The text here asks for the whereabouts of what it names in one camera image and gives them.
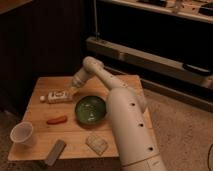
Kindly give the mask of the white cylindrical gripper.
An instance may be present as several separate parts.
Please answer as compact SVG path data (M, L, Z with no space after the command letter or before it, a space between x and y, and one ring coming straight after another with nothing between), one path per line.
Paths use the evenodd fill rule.
M82 87L90 78L90 74L84 69L81 68L72 79L72 85L69 86L69 92L72 95L75 95L79 91L79 87Z

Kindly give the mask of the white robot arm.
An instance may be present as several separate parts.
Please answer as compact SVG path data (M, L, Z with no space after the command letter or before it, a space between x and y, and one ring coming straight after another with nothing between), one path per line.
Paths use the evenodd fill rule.
M167 171L158 146L149 130L144 112L143 94L104 69L104 64L90 56L83 59L70 86L80 88L96 76L109 90L106 110L118 149L123 171Z

